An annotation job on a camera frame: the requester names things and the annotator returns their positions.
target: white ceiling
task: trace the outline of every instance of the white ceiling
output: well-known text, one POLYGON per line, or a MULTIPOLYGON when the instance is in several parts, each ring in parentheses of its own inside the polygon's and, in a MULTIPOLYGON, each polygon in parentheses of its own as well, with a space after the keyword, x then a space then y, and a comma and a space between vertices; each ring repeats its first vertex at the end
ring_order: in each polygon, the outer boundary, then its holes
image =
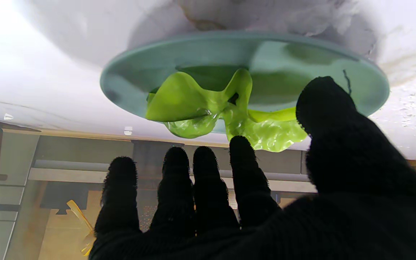
POLYGON ((107 100, 101 69, 126 49, 220 27, 317 35, 371 58, 391 82, 371 118, 416 159, 416 1, 406 0, 0 0, 0 121, 8 113, 12 124, 115 135, 131 126, 135 136, 176 140, 107 100))

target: glossy green blob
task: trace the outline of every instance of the glossy green blob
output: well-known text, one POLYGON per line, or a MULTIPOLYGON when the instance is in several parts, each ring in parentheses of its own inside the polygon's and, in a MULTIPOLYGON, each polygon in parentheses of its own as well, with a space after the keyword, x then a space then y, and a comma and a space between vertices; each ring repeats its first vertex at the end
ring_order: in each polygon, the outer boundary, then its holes
POLYGON ((271 152, 283 151, 306 138, 296 121, 295 108, 248 110, 252 88, 253 80, 246 69, 238 69, 221 91, 203 89, 189 74, 177 72, 155 94, 149 94, 145 118, 163 122, 171 133, 182 138, 206 135, 222 118, 229 140, 242 135, 254 149, 271 152))

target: circular build plate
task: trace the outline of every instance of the circular build plate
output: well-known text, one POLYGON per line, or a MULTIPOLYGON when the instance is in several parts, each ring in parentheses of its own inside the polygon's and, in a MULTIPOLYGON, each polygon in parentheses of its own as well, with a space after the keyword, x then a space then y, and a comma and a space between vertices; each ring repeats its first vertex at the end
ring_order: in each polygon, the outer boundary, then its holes
MULTIPOLYGON (((183 71, 201 87, 220 91, 239 68, 251 73, 248 108, 253 110, 294 107, 302 89, 319 76, 331 76, 367 116, 389 94, 387 78, 375 64, 339 46, 303 36, 245 31, 196 33, 127 51, 106 66, 100 84, 114 104, 144 117, 148 93, 169 75, 183 71)), ((221 120, 213 132, 225 133, 221 120)))

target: finger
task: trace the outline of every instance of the finger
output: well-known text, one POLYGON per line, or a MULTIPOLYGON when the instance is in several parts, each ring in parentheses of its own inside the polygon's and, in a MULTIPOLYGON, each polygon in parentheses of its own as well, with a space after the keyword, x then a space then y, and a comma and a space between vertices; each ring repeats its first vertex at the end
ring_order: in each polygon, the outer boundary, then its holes
POLYGON ((128 157, 115 158, 104 180, 102 209, 94 228, 98 238, 123 229, 140 233, 136 196, 137 170, 134 161, 128 157))
POLYGON ((193 237, 195 235, 192 181, 189 176, 189 161, 180 147, 171 147, 166 152, 162 169, 163 179, 158 185, 158 206, 149 232, 171 237, 193 237))
POLYGON ((226 184, 219 175, 216 155, 210 148, 201 146, 195 150, 193 175, 198 234, 219 228, 239 228, 235 213, 229 206, 226 184))
POLYGON ((193 175, 195 181, 203 178, 220 178, 218 161, 214 152, 206 146, 200 146, 193 155, 193 175))
POLYGON ((187 176, 190 171, 187 153, 180 147, 171 147, 166 152, 163 162, 163 177, 166 174, 187 176))
POLYGON ((253 170, 259 168, 256 161, 256 154, 247 138, 234 136, 229 145, 231 154, 231 166, 233 174, 243 170, 253 170))

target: knit fabric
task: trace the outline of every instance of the knit fabric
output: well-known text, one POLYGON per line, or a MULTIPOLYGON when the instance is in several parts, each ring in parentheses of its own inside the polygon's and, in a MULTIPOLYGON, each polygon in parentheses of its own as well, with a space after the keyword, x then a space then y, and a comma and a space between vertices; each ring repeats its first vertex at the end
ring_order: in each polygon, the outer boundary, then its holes
MULTIPOLYGON (((331 78, 319 78, 298 101, 297 118, 313 137, 306 165, 318 194, 241 230, 188 239, 115 230, 98 236, 89 258, 416 260, 416 172, 349 99, 331 78)), ((267 188, 257 192, 262 198, 267 188)))

